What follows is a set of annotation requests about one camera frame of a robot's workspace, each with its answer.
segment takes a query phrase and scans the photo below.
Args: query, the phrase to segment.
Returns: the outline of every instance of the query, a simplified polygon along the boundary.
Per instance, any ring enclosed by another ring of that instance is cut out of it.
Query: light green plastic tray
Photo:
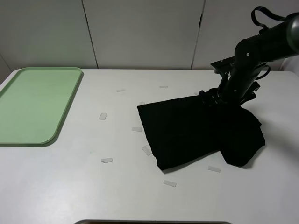
[[[59,134],[79,68],[24,68],[0,92],[0,146],[43,145]]]

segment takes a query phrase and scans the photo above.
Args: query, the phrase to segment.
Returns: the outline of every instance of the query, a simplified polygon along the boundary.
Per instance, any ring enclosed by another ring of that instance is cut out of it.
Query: small white paper piece
[[[144,146],[144,147],[142,148],[142,150],[144,151],[144,153],[145,153],[146,155],[151,155],[151,151],[150,151],[146,146]]]
[[[164,184],[168,185],[168,186],[172,186],[172,187],[176,187],[177,183],[174,182],[170,182],[170,181],[164,181]]]
[[[126,91],[126,89],[117,90],[117,92],[123,92],[123,91]]]
[[[100,120],[105,120],[106,119],[106,117],[107,117],[107,113],[101,113],[101,115],[100,115]]]
[[[140,132],[142,131],[142,127],[132,127],[132,132]]]
[[[216,167],[211,167],[211,166],[209,166],[209,167],[208,167],[208,170],[211,170],[211,171],[220,173],[220,169],[218,169],[218,168],[216,168]]]
[[[112,158],[101,159],[101,162],[103,163],[112,162]]]

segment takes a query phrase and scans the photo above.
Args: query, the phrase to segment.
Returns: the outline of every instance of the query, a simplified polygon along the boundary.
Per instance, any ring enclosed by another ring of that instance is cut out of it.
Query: white tabletop
[[[83,70],[58,140],[0,147],[0,223],[73,224],[82,219],[299,223],[299,78],[273,71],[245,103],[267,146],[247,169],[220,152],[164,174],[147,156],[136,106],[217,87],[198,70]],[[159,86],[167,85],[168,89]],[[106,120],[99,120],[101,113]],[[102,158],[113,158],[102,163]],[[221,169],[220,173],[208,166]],[[163,184],[176,182],[176,187]]]

